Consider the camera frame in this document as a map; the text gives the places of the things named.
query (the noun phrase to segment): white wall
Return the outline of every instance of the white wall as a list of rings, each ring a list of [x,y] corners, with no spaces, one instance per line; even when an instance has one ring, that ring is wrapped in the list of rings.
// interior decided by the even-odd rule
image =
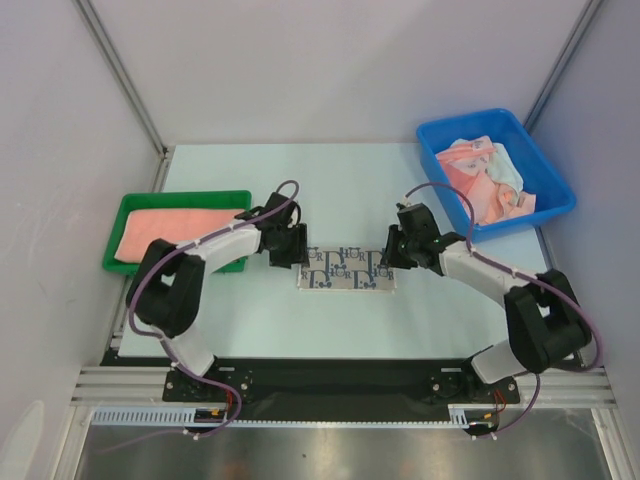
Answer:
[[[522,120],[585,0],[94,0],[167,144],[398,141]]]
[[[119,290],[100,261],[157,157],[69,0],[0,4],[0,445],[45,402],[44,479],[80,367]]]
[[[578,197],[544,233],[595,315],[605,366],[640,448],[640,2],[611,1],[535,131]]]

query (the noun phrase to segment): blue plastic bin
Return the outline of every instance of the blue plastic bin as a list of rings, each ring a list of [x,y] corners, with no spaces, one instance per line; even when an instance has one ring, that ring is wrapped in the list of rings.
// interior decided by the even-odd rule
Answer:
[[[436,120],[421,125],[416,133],[423,149],[422,168],[430,181],[449,184],[436,159],[436,153],[449,148],[458,138],[473,140],[488,135],[492,141],[504,144],[524,180],[524,190],[536,194],[535,213],[491,225],[475,225],[474,241],[480,242],[542,225],[556,215],[569,212],[576,204],[576,197],[567,183],[508,110],[496,108]],[[459,234],[466,235],[470,220],[462,208],[461,200],[455,193],[444,188],[436,187],[435,190],[453,228]]]

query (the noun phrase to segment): table top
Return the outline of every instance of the table top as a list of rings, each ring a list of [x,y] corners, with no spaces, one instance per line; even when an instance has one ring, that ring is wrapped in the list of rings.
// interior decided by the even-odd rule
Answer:
[[[395,204],[427,181],[417,144],[179,146],[164,191],[246,189],[254,205],[286,179],[298,201],[309,246],[383,247]],[[422,201],[451,230],[435,193]],[[477,245],[506,263],[546,270],[534,229]],[[214,274],[198,325],[212,352],[254,358],[464,358],[507,337],[504,311],[455,280],[426,270],[397,271],[397,289],[300,291],[297,268],[270,268],[253,255],[242,273]],[[125,328],[121,357],[162,357],[155,339]]]

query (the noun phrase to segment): pink cloth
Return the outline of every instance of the pink cloth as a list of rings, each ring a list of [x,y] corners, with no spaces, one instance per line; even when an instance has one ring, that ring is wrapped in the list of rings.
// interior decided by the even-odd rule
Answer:
[[[243,211],[204,208],[134,210],[127,218],[115,258],[125,263],[140,263],[154,240],[162,238],[171,243],[193,240],[224,227]]]
[[[489,225],[535,211],[536,196],[516,192],[513,187],[494,182],[487,174],[491,153],[495,152],[489,137],[455,145],[436,155],[451,185],[469,199],[476,223]]]

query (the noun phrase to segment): green plastic tray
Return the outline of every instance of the green plastic tray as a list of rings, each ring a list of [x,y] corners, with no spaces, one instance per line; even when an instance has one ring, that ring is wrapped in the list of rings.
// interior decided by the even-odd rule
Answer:
[[[251,192],[233,190],[228,192],[176,192],[176,193],[130,193],[122,197],[120,208],[113,223],[107,249],[102,258],[102,267],[110,272],[123,275],[135,275],[139,264],[124,263],[115,259],[116,251],[124,234],[129,213],[134,210],[150,208],[211,208],[249,210],[251,208]],[[222,267],[218,272],[241,272],[244,270],[246,258]]]

